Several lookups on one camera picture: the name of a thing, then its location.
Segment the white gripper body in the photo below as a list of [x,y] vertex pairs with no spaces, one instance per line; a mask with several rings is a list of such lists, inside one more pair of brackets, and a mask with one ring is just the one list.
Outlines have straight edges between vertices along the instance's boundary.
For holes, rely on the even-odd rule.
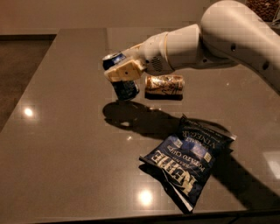
[[173,72],[167,58],[167,35],[168,32],[163,32],[142,43],[141,57],[145,61],[147,74],[166,75]]

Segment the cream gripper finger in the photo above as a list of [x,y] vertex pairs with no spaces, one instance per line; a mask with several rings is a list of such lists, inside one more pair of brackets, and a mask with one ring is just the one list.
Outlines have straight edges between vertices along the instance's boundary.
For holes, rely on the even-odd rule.
[[140,59],[129,57],[105,71],[104,75],[111,82],[133,81],[140,79],[145,70],[146,65]]
[[132,57],[134,59],[142,59],[144,56],[142,55],[142,53],[140,51],[141,46],[142,46],[142,43],[133,45],[132,47],[123,50],[122,54],[127,58]]

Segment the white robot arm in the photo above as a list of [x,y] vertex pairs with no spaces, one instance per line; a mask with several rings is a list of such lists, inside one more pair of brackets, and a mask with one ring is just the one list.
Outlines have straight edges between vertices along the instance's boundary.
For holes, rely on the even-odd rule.
[[104,71],[111,82],[142,74],[210,69],[241,64],[280,92],[280,36],[249,7],[223,0],[206,9],[199,24],[166,31],[122,51],[124,59]]

